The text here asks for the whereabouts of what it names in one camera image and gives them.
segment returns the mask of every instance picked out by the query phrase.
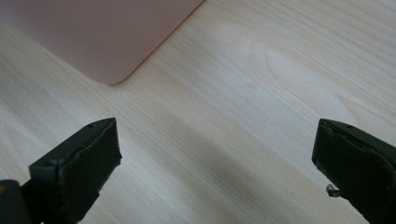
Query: pink object's edge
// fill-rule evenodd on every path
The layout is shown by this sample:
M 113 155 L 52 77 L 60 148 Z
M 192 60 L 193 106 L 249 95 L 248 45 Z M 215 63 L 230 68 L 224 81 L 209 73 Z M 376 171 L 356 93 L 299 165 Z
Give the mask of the pink object's edge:
M 95 81 L 123 81 L 204 0 L 3 0 L 1 17 Z

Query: wooden surface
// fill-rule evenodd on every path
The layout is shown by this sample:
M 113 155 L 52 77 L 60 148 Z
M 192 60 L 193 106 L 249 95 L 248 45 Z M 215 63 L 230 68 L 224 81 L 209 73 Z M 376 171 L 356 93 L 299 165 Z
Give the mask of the wooden surface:
M 1 22 L 0 179 L 118 120 L 121 166 L 81 223 L 366 223 L 310 158 L 320 118 L 396 146 L 396 2 L 206 0 L 118 85 Z

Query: pink rectangular object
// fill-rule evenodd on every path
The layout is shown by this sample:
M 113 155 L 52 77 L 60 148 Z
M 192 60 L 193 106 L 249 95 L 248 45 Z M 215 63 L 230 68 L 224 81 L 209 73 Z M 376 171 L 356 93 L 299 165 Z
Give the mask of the pink rectangular object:
M 2 18 L 98 82 L 123 81 L 204 0 L 2 0 Z

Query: pink board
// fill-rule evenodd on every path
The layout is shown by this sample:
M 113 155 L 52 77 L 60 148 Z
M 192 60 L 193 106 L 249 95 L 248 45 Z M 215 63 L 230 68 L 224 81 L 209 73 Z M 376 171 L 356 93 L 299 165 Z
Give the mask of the pink board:
M 98 82 L 123 81 L 204 0 L 2 0 L 0 17 Z

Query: wood grain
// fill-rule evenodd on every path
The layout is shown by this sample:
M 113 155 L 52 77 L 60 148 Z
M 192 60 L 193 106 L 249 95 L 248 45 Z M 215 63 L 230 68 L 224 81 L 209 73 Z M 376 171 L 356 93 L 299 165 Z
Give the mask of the wood grain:
M 82 223 L 367 223 L 310 157 L 318 119 L 396 146 L 396 2 L 206 0 L 106 86 L 1 22 L 0 179 L 85 124 L 122 164 Z

